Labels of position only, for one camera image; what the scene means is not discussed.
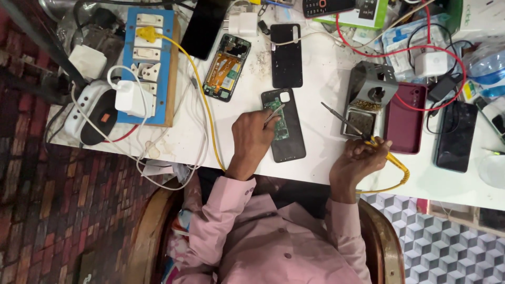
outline man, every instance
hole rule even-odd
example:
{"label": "man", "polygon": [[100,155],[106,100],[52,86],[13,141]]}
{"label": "man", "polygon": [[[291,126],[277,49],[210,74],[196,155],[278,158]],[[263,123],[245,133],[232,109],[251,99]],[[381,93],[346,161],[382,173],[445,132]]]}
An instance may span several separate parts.
{"label": "man", "polygon": [[370,283],[356,185],[386,163],[390,141],[376,151],[349,140],[330,170],[325,229],[299,203],[276,207],[251,197],[251,178],[274,138],[272,111],[242,114],[232,126],[234,156],[209,199],[193,212],[189,251],[174,283]]}

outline cardboard box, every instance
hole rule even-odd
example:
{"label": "cardboard box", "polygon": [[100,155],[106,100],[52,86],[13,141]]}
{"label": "cardboard box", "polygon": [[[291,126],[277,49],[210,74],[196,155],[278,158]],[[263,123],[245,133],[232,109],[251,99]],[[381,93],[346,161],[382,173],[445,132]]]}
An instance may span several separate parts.
{"label": "cardboard box", "polygon": [[499,42],[505,35],[505,2],[502,0],[451,0],[447,28],[452,40]]}
{"label": "cardboard box", "polygon": [[[338,23],[348,27],[382,29],[387,13],[387,2],[388,0],[357,0],[356,9],[340,13]],[[315,18],[314,21],[335,24],[335,15]]]}

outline table surface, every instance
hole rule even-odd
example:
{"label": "table surface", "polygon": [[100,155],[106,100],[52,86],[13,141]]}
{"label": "table surface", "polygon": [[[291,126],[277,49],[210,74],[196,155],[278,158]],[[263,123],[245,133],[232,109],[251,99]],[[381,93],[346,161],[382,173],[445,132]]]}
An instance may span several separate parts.
{"label": "table surface", "polygon": [[[271,13],[266,13],[263,19],[269,25],[274,23]],[[312,32],[309,28],[304,27],[305,24],[301,24],[301,26],[302,35]],[[319,24],[312,23],[311,26],[322,30]],[[218,152],[225,167],[228,166],[233,156],[231,125],[241,113],[262,109],[261,93],[273,90],[270,45],[261,35],[244,39],[252,42],[252,48],[233,98],[228,103],[207,98],[214,120]],[[211,52],[210,59],[197,63],[202,80],[205,78],[212,56],[216,52],[217,42]],[[350,70],[365,58],[354,54],[349,48],[335,45],[333,39],[321,34],[312,35],[302,40],[301,50],[304,85],[301,88],[293,89],[293,92],[307,156],[300,160],[278,164],[274,162],[272,152],[269,150],[256,173],[328,184],[329,170],[342,153],[347,137],[340,134],[340,121],[331,115],[320,102],[323,101],[335,110],[343,112]],[[193,70],[187,68],[188,64],[185,55],[179,54],[176,99],[176,108],[179,106],[179,109],[174,119],[174,127],[149,151],[148,158],[191,165],[197,163],[204,134],[193,113],[196,112],[197,116],[204,117],[204,112],[197,104],[198,96],[201,94],[196,92],[192,86],[188,92],[184,92],[189,84],[188,74],[193,74]],[[52,117],[58,109],[58,106],[53,106],[49,116]],[[60,125],[64,117],[65,115],[62,115],[55,125]],[[438,129],[437,124],[438,119],[430,120],[431,129]],[[130,124],[118,123],[110,134],[110,138],[121,137],[131,127]],[[136,140],[137,130],[128,138],[118,142],[117,145],[131,155],[138,156],[145,145],[149,145],[151,141],[157,139],[163,131],[165,128],[146,126],[140,134],[141,146]],[[53,143],[78,146],[78,143],[70,139],[64,131],[55,137]],[[207,155],[202,157],[205,159],[203,165],[219,168],[212,148],[212,141],[208,141],[208,143]],[[417,155],[395,154],[410,169],[411,177],[406,185],[388,193],[505,210],[503,202],[505,191],[486,185],[478,175],[479,163],[491,155],[483,148],[505,151],[505,146],[499,141],[481,114],[477,119],[467,173],[437,168],[433,163],[435,146],[436,135],[430,134],[424,127],[421,150]],[[116,148],[106,143],[85,148],[118,153]],[[403,173],[399,169],[391,163],[387,163],[383,170],[366,177],[358,185],[358,189],[380,190],[398,184],[402,177]]]}

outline pink fabric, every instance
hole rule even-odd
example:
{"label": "pink fabric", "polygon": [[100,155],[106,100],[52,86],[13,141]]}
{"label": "pink fabric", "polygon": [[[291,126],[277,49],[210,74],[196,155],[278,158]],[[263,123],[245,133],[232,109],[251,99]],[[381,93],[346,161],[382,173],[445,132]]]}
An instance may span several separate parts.
{"label": "pink fabric", "polygon": [[213,272],[233,284],[371,283],[357,204],[328,200],[325,230],[297,203],[277,210],[269,195],[251,197],[255,185],[216,180],[191,218],[188,254],[173,283],[213,283]]}

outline blue board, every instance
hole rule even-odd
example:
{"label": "blue board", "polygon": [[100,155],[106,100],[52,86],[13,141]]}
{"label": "blue board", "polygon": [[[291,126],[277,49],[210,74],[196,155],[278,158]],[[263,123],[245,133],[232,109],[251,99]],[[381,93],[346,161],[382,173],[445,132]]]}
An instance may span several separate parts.
{"label": "blue board", "polygon": [[[137,26],[137,14],[152,14],[163,16],[163,35],[168,38],[172,38],[172,31],[174,26],[174,11],[171,10],[159,10],[159,9],[142,9],[142,8],[129,8],[128,9],[128,20],[126,23],[126,38],[125,46],[123,49],[123,65],[130,68],[132,64],[138,66],[139,63],[150,63],[156,64],[157,61],[151,60],[138,60],[133,59],[133,48],[135,41],[135,29]],[[167,89],[168,89],[168,75],[170,69],[170,49],[172,44],[163,39],[161,56],[160,56],[160,73],[158,75],[158,89],[156,93],[156,115],[148,118],[146,120],[147,124],[164,124],[165,123],[165,110],[167,107]],[[122,80],[135,81],[135,77],[127,70],[121,73]],[[124,112],[118,112],[118,121],[124,123],[142,123],[144,118],[128,115]]]}

